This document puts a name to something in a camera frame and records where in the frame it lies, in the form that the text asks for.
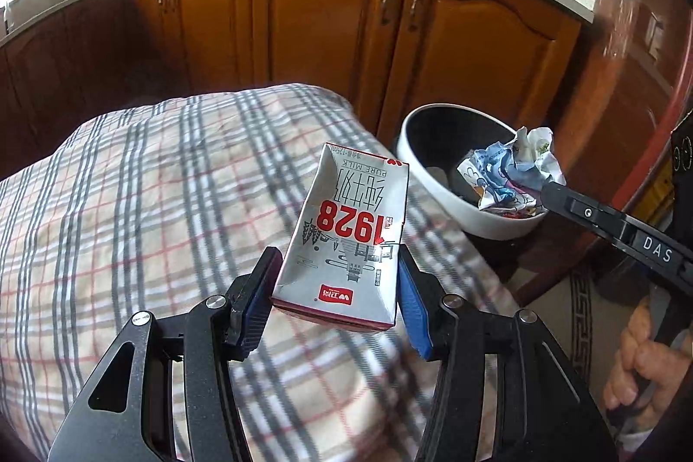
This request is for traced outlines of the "right hand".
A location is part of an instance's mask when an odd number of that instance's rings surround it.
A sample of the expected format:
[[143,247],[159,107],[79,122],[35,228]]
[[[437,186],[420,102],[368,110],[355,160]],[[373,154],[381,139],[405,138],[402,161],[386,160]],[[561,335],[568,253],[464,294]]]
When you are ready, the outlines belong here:
[[[642,407],[635,424],[640,430],[652,428],[659,422],[692,362],[690,331],[683,332],[683,343],[678,348],[654,342],[651,333],[650,300],[645,298],[620,334],[620,346],[602,392],[607,410],[631,404]],[[652,399],[637,399],[637,375],[655,384]]]

